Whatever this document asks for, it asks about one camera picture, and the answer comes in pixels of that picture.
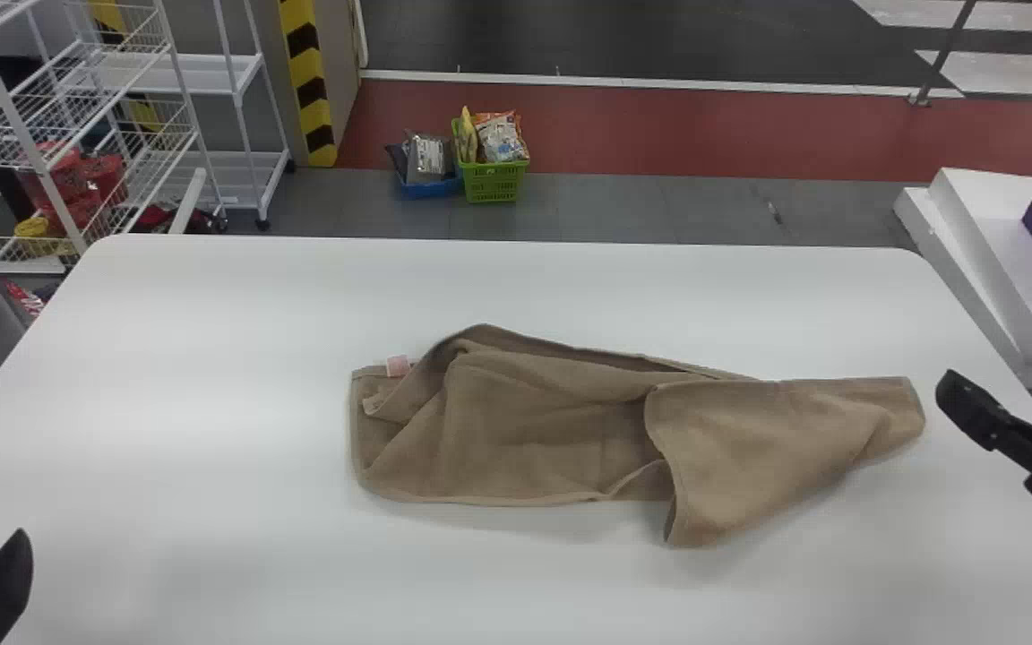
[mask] gray floor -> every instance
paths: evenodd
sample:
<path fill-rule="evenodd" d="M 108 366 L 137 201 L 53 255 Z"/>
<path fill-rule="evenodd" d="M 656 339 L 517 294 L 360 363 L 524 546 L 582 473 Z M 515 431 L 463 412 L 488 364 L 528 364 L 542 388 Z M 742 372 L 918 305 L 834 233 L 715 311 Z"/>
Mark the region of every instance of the gray floor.
<path fill-rule="evenodd" d="M 463 197 L 401 200 L 390 172 L 308 170 L 284 176 L 271 234 L 470 240 L 902 247 L 901 184 L 697 176 L 528 174 L 513 204 Z M 234 218 L 253 233 L 253 215 Z M 18 279 L 34 287 L 49 279 Z M 0 310 L 0 364 L 17 334 Z"/>

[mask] towel tag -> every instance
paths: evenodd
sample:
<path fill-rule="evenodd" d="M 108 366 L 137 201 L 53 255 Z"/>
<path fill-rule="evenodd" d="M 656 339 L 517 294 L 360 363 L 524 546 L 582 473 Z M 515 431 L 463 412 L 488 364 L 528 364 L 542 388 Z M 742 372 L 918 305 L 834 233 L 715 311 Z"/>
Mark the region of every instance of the towel tag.
<path fill-rule="evenodd" d="M 409 357 L 406 355 L 400 356 L 389 356 L 385 359 L 384 366 L 389 370 L 389 377 L 397 379 L 397 377 L 404 377 L 409 375 Z"/>

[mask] blue basket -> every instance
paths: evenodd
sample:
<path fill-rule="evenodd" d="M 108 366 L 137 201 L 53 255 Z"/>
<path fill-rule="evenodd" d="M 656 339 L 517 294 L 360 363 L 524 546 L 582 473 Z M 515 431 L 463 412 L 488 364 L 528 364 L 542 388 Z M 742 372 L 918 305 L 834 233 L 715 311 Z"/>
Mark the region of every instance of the blue basket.
<path fill-rule="evenodd" d="M 392 159 L 393 165 L 397 167 L 397 171 L 394 174 L 397 176 L 398 183 L 400 183 L 400 194 L 407 200 L 447 197 L 459 195 L 459 193 L 464 191 L 464 179 L 459 172 L 458 166 L 455 168 L 456 176 L 450 176 L 448 180 L 433 181 L 430 184 L 405 184 L 405 178 L 401 174 L 404 168 L 401 165 L 398 165 L 404 163 L 401 161 L 404 153 L 400 151 L 400 146 L 386 146 L 385 151 L 389 153 L 389 158 Z"/>

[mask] yellow and black striped pillar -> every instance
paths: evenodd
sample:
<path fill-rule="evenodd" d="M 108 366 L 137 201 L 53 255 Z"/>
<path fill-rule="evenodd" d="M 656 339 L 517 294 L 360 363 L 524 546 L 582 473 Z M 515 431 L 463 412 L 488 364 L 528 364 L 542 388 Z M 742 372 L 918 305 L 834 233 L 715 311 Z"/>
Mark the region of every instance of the yellow and black striped pillar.
<path fill-rule="evenodd" d="M 332 136 L 329 98 L 324 91 L 324 62 L 316 35 L 313 0 L 279 1 L 289 74 L 297 93 L 300 131 L 309 150 L 309 165 L 331 167 L 336 163 L 336 140 Z"/>

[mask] plastic basket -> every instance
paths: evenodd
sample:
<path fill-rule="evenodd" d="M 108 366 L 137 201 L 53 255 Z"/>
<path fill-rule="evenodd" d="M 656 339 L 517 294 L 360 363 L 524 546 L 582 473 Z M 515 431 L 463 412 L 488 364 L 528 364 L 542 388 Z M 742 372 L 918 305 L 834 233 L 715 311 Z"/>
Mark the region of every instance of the plastic basket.
<path fill-rule="evenodd" d="M 430 181 L 427 184 L 405 184 L 405 152 L 400 150 L 400 143 L 386 146 L 384 148 L 389 153 L 392 165 L 396 168 L 394 174 L 400 183 L 400 194 L 407 200 L 424 200 L 427 197 L 447 197 L 459 193 L 463 181 L 459 176 L 459 168 L 456 168 L 456 176 L 448 180 Z"/>
<path fill-rule="evenodd" d="M 459 135 L 459 119 L 451 123 L 451 135 Z M 456 151 L 456 165 L 464 179 L 464 195 L 472 203 L 516 201 L 519 185 L 524 183 L 527 160 L 506 163 L 465 163 Z"/>

